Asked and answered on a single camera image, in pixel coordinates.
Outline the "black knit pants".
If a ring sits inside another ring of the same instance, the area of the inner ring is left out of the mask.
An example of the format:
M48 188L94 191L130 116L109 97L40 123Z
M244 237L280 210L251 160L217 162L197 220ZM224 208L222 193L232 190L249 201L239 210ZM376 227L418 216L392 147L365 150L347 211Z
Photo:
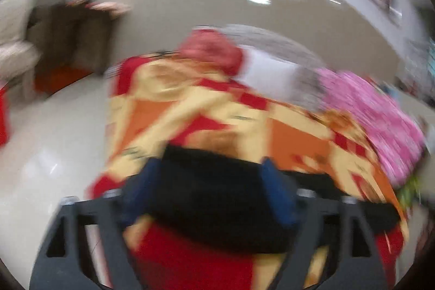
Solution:
M328 174L283 171L270 158L252 163L169 145L122 187L120 223L150 215L176 232L232 252L287 251L304 208L299 189L320 199L347 197Z

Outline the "green patterned cloth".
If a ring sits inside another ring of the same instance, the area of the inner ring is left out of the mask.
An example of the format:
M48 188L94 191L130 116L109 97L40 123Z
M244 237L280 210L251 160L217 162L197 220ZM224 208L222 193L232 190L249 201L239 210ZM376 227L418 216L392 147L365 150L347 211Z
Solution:
M406 183L396 190L396 197L401 208L408 209L420 195L420 181L417 176L410 177Z

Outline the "pink penguin blanket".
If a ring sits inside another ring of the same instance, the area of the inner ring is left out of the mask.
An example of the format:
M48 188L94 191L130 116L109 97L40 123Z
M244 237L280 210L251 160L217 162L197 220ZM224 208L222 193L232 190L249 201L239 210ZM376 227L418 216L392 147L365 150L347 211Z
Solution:
M425 136L397 101L351 71L317 70L327 109L347 111L363 127L390 183L399 187L423 154Z

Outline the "red orange love blanket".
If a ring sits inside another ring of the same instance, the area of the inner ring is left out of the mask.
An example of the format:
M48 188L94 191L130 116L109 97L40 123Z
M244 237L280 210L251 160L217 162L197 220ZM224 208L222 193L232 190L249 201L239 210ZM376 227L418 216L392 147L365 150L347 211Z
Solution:
M258 95L208 63L178 55L131 57L116 73L108 160L93 197L119 187L167 143L205 149L306 177L328 174L344 192L397 204L375 148L350 115L311 113ZM151 289L265 289L281 254L240 255L190 241L142 216L124 238Z

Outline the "red floor mat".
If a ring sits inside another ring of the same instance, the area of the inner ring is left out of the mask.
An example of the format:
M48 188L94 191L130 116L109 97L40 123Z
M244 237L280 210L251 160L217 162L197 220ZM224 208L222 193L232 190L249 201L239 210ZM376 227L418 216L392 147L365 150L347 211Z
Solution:
M92 71L74 66L51 68L35 75L35 90L51 96L91 74Z

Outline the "white pillow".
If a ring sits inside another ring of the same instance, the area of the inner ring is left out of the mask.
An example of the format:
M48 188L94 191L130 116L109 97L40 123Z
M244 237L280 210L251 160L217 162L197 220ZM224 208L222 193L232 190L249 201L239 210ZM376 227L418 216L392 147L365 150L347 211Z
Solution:
M234 80L269 99L287 102L302 67L252 46L241 46L243 64Z

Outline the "beige upholstered chair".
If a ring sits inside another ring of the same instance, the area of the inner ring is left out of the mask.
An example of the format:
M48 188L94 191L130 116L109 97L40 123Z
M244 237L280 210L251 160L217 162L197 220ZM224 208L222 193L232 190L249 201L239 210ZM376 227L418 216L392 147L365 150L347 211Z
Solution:
M40 55L26 40L27 24L35 0L1 0L1 79L19 78L23 97L35 96L35 67Z

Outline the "dark wooden console table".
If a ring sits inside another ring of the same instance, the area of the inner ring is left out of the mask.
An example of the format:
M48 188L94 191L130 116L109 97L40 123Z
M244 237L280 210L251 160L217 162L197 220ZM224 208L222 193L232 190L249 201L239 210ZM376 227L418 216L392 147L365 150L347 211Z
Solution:
M36 73L72 67L104 74L111 61L117 23L130 11L130 6L113 1L34 7L27 40L40 54Z

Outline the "grey floral quilt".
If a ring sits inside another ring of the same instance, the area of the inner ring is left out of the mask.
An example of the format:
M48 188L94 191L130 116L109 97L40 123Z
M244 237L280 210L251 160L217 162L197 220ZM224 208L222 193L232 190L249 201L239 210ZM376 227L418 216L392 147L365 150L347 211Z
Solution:
M319 111L324 91L317 69L323 60L303 45L255 26L228 24L220 31L242 49L234 79L256 92L309 111Z

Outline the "red ruffled cushion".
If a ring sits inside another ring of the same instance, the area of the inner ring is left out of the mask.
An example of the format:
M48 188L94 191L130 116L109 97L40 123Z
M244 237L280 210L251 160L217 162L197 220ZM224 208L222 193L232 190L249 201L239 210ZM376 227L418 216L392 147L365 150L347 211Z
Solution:
M212 63L234 77L243 64L243 50L216 29L194 29L178 46L180 56Z

